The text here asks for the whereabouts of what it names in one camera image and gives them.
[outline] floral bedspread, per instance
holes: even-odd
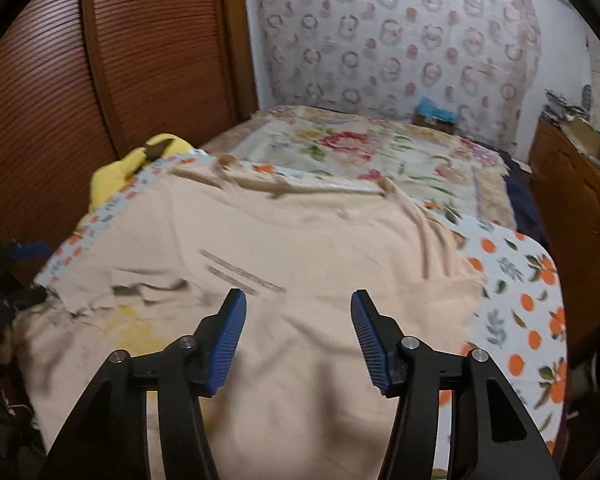
[[[62,244],[35,281],[52,287],[142,189],[153,185],[171,166],[204,159],[209,163],[215,160],[200,153],[172,155],[142,170],[126,189],[98,209]],[[269,164],[252,166],[257,171],[321,179],[318,175]],[[449,206],[447,200],[415,201],[440,215],[458,250],[488,278],[471,323],[469,341],[459,353],[480,347],[493,357],[528,409],[547,447],[553,450],[562,417],[567,369],[564,309],[553,261],[531,238],[466,215]],[[450,392],[440,392],[435,479],[446,478],[450,400]]]
[[[515,229],[500,156],[430,128],[305,106],[279,106],[203,146],[240,160],[313,174],[375,179]]]

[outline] patterned curtain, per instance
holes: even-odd
[[[280,104],[408,120],[422,96],[515,143],[541,54],[531,0],[260,0]]]

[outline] beige t-shirt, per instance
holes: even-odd
[[[221,478],[377,477],[396,404],[371,385],[351,294],[366,288],[406,334],[455,352],[482,276],[388,180],[373,193],[298,191],[274,175],[200,166],[164,177],[114,219],[56,283],[64,305],[18,324],[47,446],[112,350],[163,348],[238,286],[246,323],[226,386],[203,407]],[[121,299],[117,285],[135,288]],[[153,414],[148,427],[155,440]]]

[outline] metal screw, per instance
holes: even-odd
[[[184,335],[179,339],[178,345],[180,346],[180,348],[185,348],[185,349],[195,348],[196,340],[194,339],[194,337],[192,335]]]
[[[109,361],[112,363],[121,363],[126,359],[126,352],[124,350],[115,350],[109,355]]]
[[[473,357],[479,363],[483,363],[489,359],[489,354],[485,352],[482,348],[476,348],[471,352],[471,357]]]
[[[409,350],[415,350],[418,346],[420,346],[420,340],[417,337],[408,335],[401,339],[400,344]]]

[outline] dresser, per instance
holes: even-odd
[[[563,131],[541,118],[529,166],[560,276],[568,344],[577,348],[600,327],[600,170],[570,136],[568,126]]]

